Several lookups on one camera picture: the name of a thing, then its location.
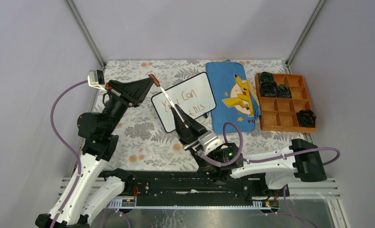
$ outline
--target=table surface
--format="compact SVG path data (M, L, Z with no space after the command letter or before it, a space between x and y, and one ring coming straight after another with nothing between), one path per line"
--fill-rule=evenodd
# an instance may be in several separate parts
M257 72L269 71L283 73L281 60L234 60L241 63L246 72L246 78L254 84ZM131 82L147 78L154 74L163 88L169 88L200 72L205 71L205 64L210 60L113 60L108 61L105 69L105 79ZM167 170L195 171L198 166L189 152L183 150L175 131L166 133L151 103L151 97L160 92L153 86L147 98L138 108L129 108L114 135L119 135L116 151L105 170L123 168L126 170ZM104 108L100 90L94 106L94 112ZM207 129L212 129L211 117L197 119ZM290 140L304 138L302 133L261 131L259 120L255 122L256 129L243 132L242 153L253 154L276 150L290 145ZM237 133L228 136L228 140L239 145Z

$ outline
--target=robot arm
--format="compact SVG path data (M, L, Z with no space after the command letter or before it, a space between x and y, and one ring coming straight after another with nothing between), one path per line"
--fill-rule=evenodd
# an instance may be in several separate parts
M227 174L234 179L239 179L264 173L266 185L270 190L280 190L284 185L295 181L296 178L305 182L327 180L319 152L286 156L294 152L317 148L302 139L294 139L291 146L277 151L247 155L246 159L255 161L253 163L243 162L242 154L240 154L236 161L228 166L217 167L209 164L203 159L204 156L208 156L216 162L229 162L237 155L237 146L234 143L222 144L216 134L190 118L178 105L175 105L172 112L175 112L175 109L180 113L180 115L173 114L180 142L184 145L185 150L191 152L200 170L207 174L220 173L220 176ZM282 157L282 159L265 161L275 157Z
M105 187L100 188L88 200L92 208L82 207L83 203L86 203L93 182L115 152L119 136L112 135L113 130L129 107L138 107L142 103L153 84L153 80L146 78L131 83L110 80L105 83L103 72L96 70L90 71L88 84L106 90L109 100L105 103L105 108L101 113L84 113L79 116L77 121L78 135L85 138L85 145L80 156L81 175L78 177L76 172L64 194L50 212L38 216L35 224L40 228L50 227L56 216L55 228L89 227L87 222L92 222L96 214L115 195L122 193L125 189L125 182L131 176L130 173L123 170L115 173L105 183ZM76 178L79 178L78 183L71 192L70 189ZM59 210L67 196L70 196L67 203L62 210Z

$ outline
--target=pikachu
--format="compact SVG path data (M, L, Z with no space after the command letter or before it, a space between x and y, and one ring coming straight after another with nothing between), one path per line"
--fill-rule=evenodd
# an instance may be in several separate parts
M240 86L242 93L238 94L238 97L231 97L231 98L223 99L222 101L228 107L234 107L236 105L239 105L242 108L246 108L247 110L250 110L250 114L248 116L254 116L253 105L251 103L250 92L249 92L249 83L248 82L242 83L242 79L237 74L235 74L235 80L236 80L236 83Z

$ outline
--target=whiteboard marker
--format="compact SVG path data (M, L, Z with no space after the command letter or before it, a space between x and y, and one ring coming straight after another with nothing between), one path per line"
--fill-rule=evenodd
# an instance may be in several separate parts
M158 79L156 79L156 77L153 75L153 74L149 74L148 75L150 78L152 78L154 80L154 84L159 87L161 90L162 90L162 93L163 95L165 95L165 98L168 100L169 104L172 106L172 108L175 109L176 113L179 115L180 119L182 120L182 122L184 123L184 125L186 125L186 121L183 119L182 115L179 113L179 111L176 109L173 101L171 100L171 98L169 97L169 95L166 93L166 91L162 88L161 84L159 84L159 81Z

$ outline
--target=black cable bundle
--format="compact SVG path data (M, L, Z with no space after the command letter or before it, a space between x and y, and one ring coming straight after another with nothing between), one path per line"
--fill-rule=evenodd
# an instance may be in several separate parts
M265 81L260 84L260 94L265 97L275 97L277 95L277 83L275 81Z
M312 110L301 110L297 113L300 127L315 127L316 114Z
M277 97L280 98L291 98L291 90L284 84L280 84L277 87Z
M259 82L274 81L274 75L270 72L264 71L259 75Z

